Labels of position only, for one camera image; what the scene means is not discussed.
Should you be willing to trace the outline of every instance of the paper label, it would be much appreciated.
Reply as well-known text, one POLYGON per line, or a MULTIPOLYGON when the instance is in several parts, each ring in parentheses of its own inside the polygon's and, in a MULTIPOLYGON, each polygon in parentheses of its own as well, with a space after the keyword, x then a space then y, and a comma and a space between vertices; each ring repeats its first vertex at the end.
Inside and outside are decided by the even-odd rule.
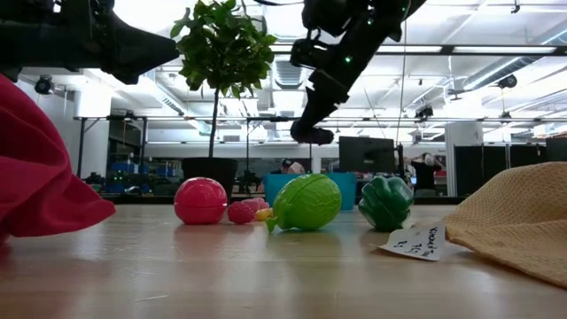
POLYGON ((437 222, 407 230, 395 230, 390 234, 388 242, 379 248, 426 261, 438 261, 444 245, 445 224, 437 222))

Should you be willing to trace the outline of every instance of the green toy pepper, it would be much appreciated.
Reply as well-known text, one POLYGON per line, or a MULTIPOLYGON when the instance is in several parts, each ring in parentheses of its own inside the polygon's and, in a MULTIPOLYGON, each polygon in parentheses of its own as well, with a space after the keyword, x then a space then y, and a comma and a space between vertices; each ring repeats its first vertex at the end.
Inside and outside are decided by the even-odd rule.
POLYGON ((362 187, 359 211, 377 231, 392 232, 402 228, 414 204, 414 194, 399 177, 376 177, 362 187))

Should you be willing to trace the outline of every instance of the ceiling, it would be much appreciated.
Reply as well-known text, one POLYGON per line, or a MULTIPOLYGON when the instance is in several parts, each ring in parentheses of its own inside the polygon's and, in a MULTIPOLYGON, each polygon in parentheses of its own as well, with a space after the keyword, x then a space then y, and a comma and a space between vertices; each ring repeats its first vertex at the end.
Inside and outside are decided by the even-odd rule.
MULTIPOLYGON (((268 32, 276 35, 280 42, 290 42, 306 34, 300 20, 303 5, 264 7, 252 0, 245 2, 249 14, 266 18, 268 32)), ((543 44, 567 30, 567 4, 564 0, 518 2, 521 9, 512 14, 512 0, 429 0, 406 26, 402 26, 407 31, 401 44, 543 44)), ((172 21, 180 19, 184 8, 193 4, 192 0, 160 0, 159 5, 153 0, 116 0, 114 10, 133 27, 167 36, 172 21)), ((337 41, 329 36, 324 39, 337 41)), ((286 54, 276 56, 270 76, 262 83, 264 89, 256 91, 255 97, 243 101, 223 99, 219 116, 300 116, 307 101, 304 89, 309 72, 290 66, 286 62, 288 58, 286 54), (282 89, 278 85, 281 82, 291 82, 297 88, 282 89)), ((478 78, 483 75, 481 72, 493 73, 497 66, 512 59, 375 56, 350 90, 348 102, 331 116, 413 117, 416 108, 423 105, 431 105, 434 116, 441 118, 498 117, 503 110, 511 111, 513 117, 532 118, 553 116, 556 112, 567 110, 563 84, 567 80, 564 71, 567 58, 542 58, 518 68, 514 72, 518 79, 514 89, 483 86, 460 95, 462 99, 458 101, 447 94, 448 89, 459 89, 471 76, 478 78)), ((172 116, 175 112, 162 103, 164 98, 169 98, 188 115, 211 116, 213 92, 206 85, 200 91, 189 91, 184 79, 177 74, 180 69, 181 60, 177 59, 157 68, 137 86, 116 85, 113 108, 128 108, 145 115, 172 116)), ((289 125, 263 123, 257 128, 255 138, 289 139, 289 134, 285 133, 289 125)), ((429 126, 432 125, 435 126, 428 128, 429 132, 443 131, 443 123, 429 126)), ((195 126, 185 121, 150 123, 150 128, 155 129, 194 129, 195 126)), ((404 138, 411 132, 428 127, 427 124, 409 123, 402 125, 406 128, 397 132, 397 123, 379 121, 327 121, 322 126, 337 127, 339 135, 391 137, 401 133, 404 138)), ((499 123, 492 124, 493 128, 499 126, 499 123)), ((530 127, 532 125, 525 123, 508 128, 508 132, 526 131, 530 127)), ((235 129, 235 122, 220 128, 220 136, 245 134, 244 130, 235 129)))

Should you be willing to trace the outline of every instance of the wooden table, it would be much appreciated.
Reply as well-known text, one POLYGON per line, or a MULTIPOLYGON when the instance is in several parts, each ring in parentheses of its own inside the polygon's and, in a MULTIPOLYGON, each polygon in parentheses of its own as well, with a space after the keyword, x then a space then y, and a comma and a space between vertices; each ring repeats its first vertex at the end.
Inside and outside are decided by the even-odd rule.
MULTIPOLYGON (((417 206, 436 221, 450 206, 417 206)), ((181 226, 171 206, 119 206, 109 221, 0 250, 0 317, 567 318, 567 292, 449 245, 439 262, 377 251, 358 213, 324 231, 261 223, 181 226)))

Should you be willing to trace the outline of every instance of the blue bin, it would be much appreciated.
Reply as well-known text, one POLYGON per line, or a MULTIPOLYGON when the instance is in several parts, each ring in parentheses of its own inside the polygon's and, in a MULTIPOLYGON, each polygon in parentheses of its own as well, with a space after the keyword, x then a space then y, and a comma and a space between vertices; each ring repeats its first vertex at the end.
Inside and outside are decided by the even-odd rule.
MULTIPOLYGON (((267 174, 264 175, 264 191, 266 201, 270 206, 274 205, 277 193, 299 174, 267 174)), ((341 192, 341 210, 352 210, 356 199, 356 175, 352 173, 333 173, 327 176, 338 185, 341 192)))

